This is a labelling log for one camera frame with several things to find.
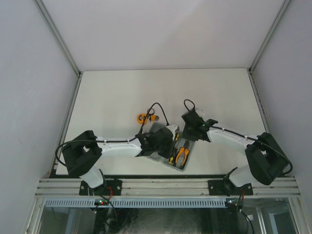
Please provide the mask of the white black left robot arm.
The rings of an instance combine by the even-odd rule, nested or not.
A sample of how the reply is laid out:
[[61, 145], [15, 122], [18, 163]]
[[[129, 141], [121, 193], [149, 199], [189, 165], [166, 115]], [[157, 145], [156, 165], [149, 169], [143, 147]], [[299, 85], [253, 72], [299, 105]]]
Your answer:
[[61, 151], [68, 175], [79, 177], [87, 183], [96, 195], [105, 193], [107, 183], [101, 169], [96, 167], [102, 157], [140, 157], [158, 153], [167, 156], [176, 138], [179, 127], [168, 125], [156, 132], [139, 133], [132, 138], [107, 139], [97, 137], [92, 130], [80, 134], [75, 139], [65, 142], [56, 149]]

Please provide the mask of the orange black pliers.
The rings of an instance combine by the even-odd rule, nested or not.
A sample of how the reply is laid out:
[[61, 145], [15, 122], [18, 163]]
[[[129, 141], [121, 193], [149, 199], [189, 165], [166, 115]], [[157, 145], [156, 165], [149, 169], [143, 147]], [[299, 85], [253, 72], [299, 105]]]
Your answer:
[[187, 161], [188, 155], [190, 153], [189, 150], [189, 141], [186, 141], [182, 147], [180, 147], [179, 152], [177, 153], [176, 159], [175, 159], [175, 165], [176, 167], [183, 167]]

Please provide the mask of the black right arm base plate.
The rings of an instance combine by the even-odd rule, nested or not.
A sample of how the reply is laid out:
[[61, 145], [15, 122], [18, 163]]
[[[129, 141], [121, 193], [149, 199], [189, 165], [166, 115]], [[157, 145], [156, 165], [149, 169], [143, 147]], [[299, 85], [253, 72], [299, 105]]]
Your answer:
[[208, 180], [208, 190], [209, 195], [211, 196], [231, 196], [231, 195], [240, 195], [244, 192], [245, 195], [253, 195], [253, 188], [251, 184], [244, 185], [242, 187], [230, 186], [226, 188], [224, 181], [221, 179], [218, 180]]

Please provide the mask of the grey plastic tool case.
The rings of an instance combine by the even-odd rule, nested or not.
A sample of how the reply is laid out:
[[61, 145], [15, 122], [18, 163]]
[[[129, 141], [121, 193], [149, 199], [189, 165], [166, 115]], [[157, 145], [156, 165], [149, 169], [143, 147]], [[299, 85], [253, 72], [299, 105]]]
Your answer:
[[155, 162], [159, 162], [159, 163], [162, 163], [163, 165], [166, 165], [167, 167], [169, 168], [172, 168], [172, 169], [175, 169], [177, 171], [185, 171], [186, 170], [186, 167], [188, 165], [188, 161], [189, 159], [191, 158], [191, 152], [193, 150], [193, 147], [195, 145], [195, 142], [194, 141], [190, 141], [190, 140], [186, 140], [182, 137], [182, 132], [179, 131], [180, 133], [180, 136], [179, 136], [179, 139], [177, 140], [176, 142], [176, 145], [175, 145], [175, 151], [174, 151], [174, 154], [172, 155], [173, 157], [175, 157], [176, 159], [176, 156], [177, 156], [177, 153], [179, 152], [179, 149], [180, 147], [182, 147], [184, 145], [184, 143], [186, 141], [189, 141], [190, 145], [189, 145], [189, 150], [190, 150], [190, 153], [188, 155], [188, 158], [187, 158], [187, 161], [185, 163], [185, 165], [181, 168], [179, 167], [176, 167], [176, 161], [173, 163], [173, 164], [169, 164], [169, 159], [172, 157], [172, 156], [169, 156], [168, 158], [165, 158], [165, 157], [162, 157], [160, 156], [158, 153], [153, 153], [151, 154], [150, 156], [148, 156], [148, 158], [152, 161], [155, 161]]

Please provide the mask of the long black yellow screwdriver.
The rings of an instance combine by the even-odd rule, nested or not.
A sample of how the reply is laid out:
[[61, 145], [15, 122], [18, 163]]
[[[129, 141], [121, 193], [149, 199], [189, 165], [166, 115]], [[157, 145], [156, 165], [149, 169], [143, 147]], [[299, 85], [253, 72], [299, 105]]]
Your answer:
[[174, 154], [175, 145], [176, 145], [177, 140], [179, 139], [179, 136], [180, 136], [180, 133], [176, 133], [175, 134], [175, 138], [174, 138], [173, 145], [172, 145], [172, 148], [171, 148], [171, 156]]

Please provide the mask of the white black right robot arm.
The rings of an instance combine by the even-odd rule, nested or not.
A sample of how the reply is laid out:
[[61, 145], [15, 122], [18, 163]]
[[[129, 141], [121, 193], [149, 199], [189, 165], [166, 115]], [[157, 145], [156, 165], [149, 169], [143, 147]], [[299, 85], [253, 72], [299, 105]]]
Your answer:
[[214, 119], [204, 120], [196, 109], [181, 117], [185, 122], [182, 133], [185, 139], [222, 144], [247, 159], [246, 166], [235, 167], [223, 177], [221, 189], [227, 196], [254, 182], [271, 185], [277, 177], [287, 173], [287, 167], [293, 167], [274, 137], [267, 132], [257, 136], [238, 133]]

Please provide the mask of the short yellow black screwdriver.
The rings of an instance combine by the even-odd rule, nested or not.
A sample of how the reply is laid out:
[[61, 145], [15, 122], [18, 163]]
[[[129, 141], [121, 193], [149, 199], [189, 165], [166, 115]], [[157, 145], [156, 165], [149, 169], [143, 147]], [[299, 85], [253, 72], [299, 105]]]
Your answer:
[[169, 164], [173, 164], [175, 162], [175, 157], [171, 157], [170, 159], [169, 159]]

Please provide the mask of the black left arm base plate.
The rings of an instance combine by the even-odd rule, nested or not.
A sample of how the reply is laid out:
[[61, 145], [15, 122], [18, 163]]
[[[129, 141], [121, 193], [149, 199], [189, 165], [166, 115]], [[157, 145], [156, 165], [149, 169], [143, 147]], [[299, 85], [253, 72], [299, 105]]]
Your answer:
[[[119, 179], [109, 179], [105, 181], [105, 184], [93, 188], [93, 190], [103, 196], [119, 196], [122, 191], [122, 181]], [[85, 181], [80, 183], [79, 195], [93, 195], [93, 192]]]

